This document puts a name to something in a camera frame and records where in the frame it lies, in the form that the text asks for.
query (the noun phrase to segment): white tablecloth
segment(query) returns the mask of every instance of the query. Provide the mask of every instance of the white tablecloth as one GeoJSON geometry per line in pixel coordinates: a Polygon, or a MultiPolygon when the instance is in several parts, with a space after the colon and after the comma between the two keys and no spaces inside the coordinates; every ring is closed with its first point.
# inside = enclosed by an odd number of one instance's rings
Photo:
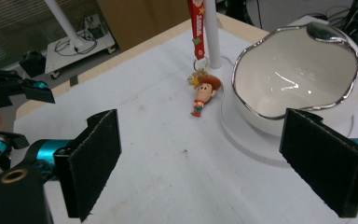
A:
{"type": "MultiPolygon", "coordinates": [[[[191,36],[187,31],[15,121],[14,131],[30,143],[72,139],[86,118],[117,108],[122,154],[86,223],[358,223],[338,218],[291,168],[235,148],[220,123],[222,91],[201,118],[190,115],[191,36]]],[[[211,73],[224,78],[249,43],[221,30],[219,38],[224,64],[211,73]]],[[[54,222],[78,223],[67,218],[59,182],[45,189],[54,222]]]]}

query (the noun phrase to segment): white pole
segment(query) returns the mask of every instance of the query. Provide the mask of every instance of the white pole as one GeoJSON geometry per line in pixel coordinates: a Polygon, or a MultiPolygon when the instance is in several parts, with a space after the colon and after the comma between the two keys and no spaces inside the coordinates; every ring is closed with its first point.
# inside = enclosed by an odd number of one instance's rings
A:
{"type": "Polygon", "coordinates": [[[217,69],[222,66],[220,57],[219,34],[217,30],[217,15],[215,0],[204,0],[205,5],[205,35],[208,41],[208,51],[211,67],[217,69]]]}
{"type": "Polygon", "coordinates": [[[69,23],[68,19],[63,14],[60,6],[57,4],[55,0],[45,0],[46,4],[50,8],[51,12],[54,14],[57,21],[60,23],[62,29],[65,31],[66,35],[71,39],[70,44],[71,47],[80,48],[83,46],[83,42],[78,38],[75,29],[72,27],[71,23],[69,23]]]}

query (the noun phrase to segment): wooden cabinet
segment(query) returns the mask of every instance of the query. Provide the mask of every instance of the wooden cabinet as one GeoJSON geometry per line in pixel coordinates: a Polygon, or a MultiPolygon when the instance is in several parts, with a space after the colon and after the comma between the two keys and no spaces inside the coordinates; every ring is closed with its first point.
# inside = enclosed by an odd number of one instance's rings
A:
{"type": "Polygon", "coordinates": [[[97,0],[121,50],[188,20],[186,0],[97,0]]]}

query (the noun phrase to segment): toy figure keychain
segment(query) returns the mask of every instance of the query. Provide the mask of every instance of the toy figure keychain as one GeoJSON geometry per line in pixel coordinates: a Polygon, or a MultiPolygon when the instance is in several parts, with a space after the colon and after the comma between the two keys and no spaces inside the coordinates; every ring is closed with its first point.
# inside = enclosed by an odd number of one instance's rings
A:
{"type": "Polygon", "coordinates": [[[215,95],[216,91],[222,85],[219,78],[208,74],[206,67],[208,59],[204,57],[204,41],[203,41],[203,14],[205,8],[203,0],[188,0],[191,26],[193,31],[193,43],[195,48],[196,60],[193,63],[195,72],[187,79],[189,84],[194,85],[197,99],[194,101],[194,110],[191,113],[194,117],[201,116],[201,110],[206,103],[208,103],[215,95]],[[201,69],[196,68],[197,60],[205,58],[205,67],[201,69]]]}
{"type": "Polygon", "coordinates": [[[194,110],[191,115],[194,117],[201,116],[201,110],[206,103],[208,103],[215,95],[216,91],[222,85],[219,78],[208,74],[206,71],[206,65],[204,68],[196,69],[196,61],[194,62],[194,69],[196,70],[187,80],[189,84],[194,85],[197,98],[194,100],[194,110]]]}

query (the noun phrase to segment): red lanyard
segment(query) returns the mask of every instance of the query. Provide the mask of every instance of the red lanyard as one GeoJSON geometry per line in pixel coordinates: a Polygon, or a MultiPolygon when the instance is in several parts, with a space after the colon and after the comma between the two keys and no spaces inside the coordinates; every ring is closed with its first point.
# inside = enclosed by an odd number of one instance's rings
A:
{"type": "Polygon", "coordinates": [[[198,60],[204,58],[203,42],[203,17],[204,17],[204,0],[188,0],[190,10],[191,27],[193,29],[194,54],[198,60]]]}

